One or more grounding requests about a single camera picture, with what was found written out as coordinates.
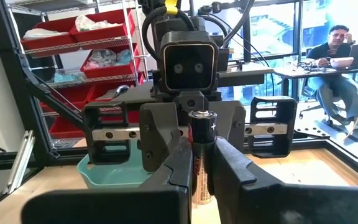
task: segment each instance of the bowl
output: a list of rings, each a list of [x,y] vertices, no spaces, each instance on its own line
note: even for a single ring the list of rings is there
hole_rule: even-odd
[[[331,66],[335,69],[342,69],[350,67],[353,63],[354,58],[346,57],[346,58],[332,58],[329,62]]]

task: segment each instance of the man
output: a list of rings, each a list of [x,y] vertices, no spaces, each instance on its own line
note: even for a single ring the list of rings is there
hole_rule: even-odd
[[[330,58],[348,57],[353,44],[349,28],[336,25],[329,30],[328,42],[310,50],[307,58],[315,59],[320,67],[329,65]],[[353,80],[342,75],[309,78],[308,86],[315,92],[316,99],[326,114],[343,125],[356,121],[358,117],[358,89]],[[339,96],[346,107],[347,118],[342,117],[334,104],[334,96]]]

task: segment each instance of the black frame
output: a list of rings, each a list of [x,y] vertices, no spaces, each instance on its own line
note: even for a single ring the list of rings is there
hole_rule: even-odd
[[[303,0],[269,0],[256,2],[255,6],[294,3],[294,7],[296,8],[295,12],[301,14],[302,2]],[[297,32],[301,32],[301,20],[298,18],[299,17],[296,13],[294,15],[294,23],[296,24],[294,29],[296,29]],[[244,24],[243,28],[244,37],[247,40],[250,40],[250,24]],[[294,51],[292,53],[268,55],[265,58],[270,60],[284,58],[291,55],[302,55],[303,52],[301,52],[299,44],[300,40],[298,37],[299,35],[294,32]],[[52,149],[48,141],[47,129],[44,127],[44,122],[42,121],[42,110],[35,97],[38,96],[40,98],[42,93],[36,93],[37,90],[34,88],[28,88],[29,83],[24,81],[27,77],[26,70],[28,70],[28,68],[26,68],[26,64],[23,64],[24,56],[19,52],[19,44],[19,40],[16,39],[16,35],[14,33],[14,26],[8,13],[7,6],[4,0],[0,0],[0,58],[5,71],[7,71],[7,73],[9,72],[9,74],[7,74],[7,78],[19,109],[24,128],[26,130],[33,130],[36,138],[33,150],[34,155],[30,158],[29,162],[29,168],[35,168],[35,171],[31,172],[31,175],[35,175],[46,166],[76,165],[88,153],[87,148],[62,149],[58,151],[58,154],[56,154],[56,151]],[[250,49],[248,43],[244,42],[244,46]],[[244,51],[244,60],[250,60],[250,54],[246,51]],[[293,82],[292,85],[293,90],[298,89],[298,81]],[[319,148],[326,148],[358,172],[358,163],[352,161],[345,154],[341,153],[342,147],[330,140],[294,139],[292,149],[300,150]],[[0,169],[10,169],[13,165],[15,157],[16,153],[0,155]]]

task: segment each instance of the desk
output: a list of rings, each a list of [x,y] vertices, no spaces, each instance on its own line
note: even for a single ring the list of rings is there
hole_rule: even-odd
[[[249,158],[289,184],[358,186],[358,173],[326,149],[292,151],[288,157],[279,159]],[[20,224],[21,209],[32,197],[51,190],[85,188],[75,166],[46,167],[0,202],[0,224]],[[216,200],[205,206],[193,207],[192,222],[220,223]]]
[[[358,68],[343,69],[343,70],[335,70],[333,68],[327,68],[325,72],[309,72],[301,68],[295,71],[292,68],[276,68],[274,70],[274,74],[279,75],[280,77],[283,78],[283,91],[282,91],[283,96],[290,96],[289,80],[295,80],[299,78],[312,78],[312,77],[320,77],[320,76],[351,74],[351,73],[358,73]],[[292,90],[293,91],[291,97],[299,101],[298,87],[294,85],[294,82],[293,82]]]

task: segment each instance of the chair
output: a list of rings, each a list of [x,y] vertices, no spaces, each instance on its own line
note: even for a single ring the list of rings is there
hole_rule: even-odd
[[[313,94],[314,93],[314,90],[312,90],[309,86],[308,86],[308,81],[309,81],[309,78],[305,78],[305,81],[303,82],[302,84],[302,96],[305,96],[307,97],[307,100],[310,100],[310,99],[316,99],[316,96]],[[337,103],[339,101],[341,101],[342,99],[340,99],[339,96],[336,96],[334,95],[334,103]],[[339,105],[336,104],[336,107],[338,108],[339,111],[344,111],[345,109]],[[308,106],[306,109],[304,110],[301,110],[300,113],[299,113],[299,119],[302,119],[303,118],[303,112],[307,112],[307,111],[312,111],[312,110],[317,110],[317,109],[321,109],[323,108],[320,104],[319,105],[316,105],[316,106]],[[332,125],[333,124],[333,121],[331,121],[331,118],[328,116],[327,120],[326,120],[326,123],[328,125]]]

